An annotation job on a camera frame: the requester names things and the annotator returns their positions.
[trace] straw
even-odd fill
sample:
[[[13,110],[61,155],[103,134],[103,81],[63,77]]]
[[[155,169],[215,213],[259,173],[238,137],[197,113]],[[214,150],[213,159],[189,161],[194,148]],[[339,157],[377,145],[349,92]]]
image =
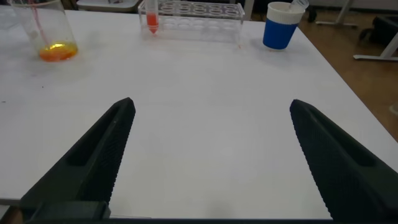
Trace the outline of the straw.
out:
[[[43,28],[42,28],[42,25],[40,24],[40,21],[39,21],[39,14],[38,14],[38,12],[37,12],[36,7],[34,6],[34,0],[28,0],[28,2],[29,2],[29,4],[32,5],[33,17],[34,17],[34,19],[35,19],[35,21],[36,21],[37,28],[39,29],[40,35],[41,35],[42,38],[43,38],[44,44],[45,44],[46,46],[50,46],[50,44],[49,44],[47,38],[46,38],[45,35],[44,35],[44,30],[43,30]]]

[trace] white table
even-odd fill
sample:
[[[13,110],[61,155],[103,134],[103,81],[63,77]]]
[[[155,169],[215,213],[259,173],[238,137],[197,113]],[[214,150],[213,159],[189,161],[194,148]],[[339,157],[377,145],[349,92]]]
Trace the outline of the white table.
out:
[[[284,52],[245,22],[240,48],[141,39],[137,15],[67,11],[80,53],[40,61],[0,33],[0,198],[21,198],[117,100],[136,106],[113,215],[330,218],[289,106],[313,104],[398,170],[397,143],[296,30]]]

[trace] wooden floor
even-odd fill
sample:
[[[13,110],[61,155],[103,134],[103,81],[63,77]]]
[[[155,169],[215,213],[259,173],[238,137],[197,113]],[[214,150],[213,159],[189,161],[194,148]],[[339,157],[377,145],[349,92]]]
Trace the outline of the wooden floor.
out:
[[[317,21],[333,21],[338,12],[318,11]],[[358,95],[380,123],[398,141],[398,116],[389,111],[398,101],[398,62],[357,61],[354,54],[380,55],[384,46],[359,42],[362,29],[371,28],[375,14],[351,12],[346,22],[359,25],[349,27],[318,26],[307,22],[304,15],[299,27],[312,44],[328,60],[343,80]],[[261,19],[254,15],[252,20]]]

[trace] clear test tube rack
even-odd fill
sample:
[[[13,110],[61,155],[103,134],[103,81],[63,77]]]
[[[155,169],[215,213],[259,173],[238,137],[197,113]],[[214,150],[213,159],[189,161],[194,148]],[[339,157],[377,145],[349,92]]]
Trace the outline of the clear test tube rack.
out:
[[[138,7],[141,34],[145,39],[203,40],[239,43],[244,10],[238,4],[158,0],[159,28],[147,25],[146,1]]]

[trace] blue cup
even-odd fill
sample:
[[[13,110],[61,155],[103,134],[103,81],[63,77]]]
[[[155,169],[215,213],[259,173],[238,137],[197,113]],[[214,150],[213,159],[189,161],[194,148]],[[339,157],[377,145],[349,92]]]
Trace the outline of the blue cup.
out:
[[[262,43],[271,49],[285,49],[304,12],[305,9],[301,7],[290,8],[287,2],[269,3]]]

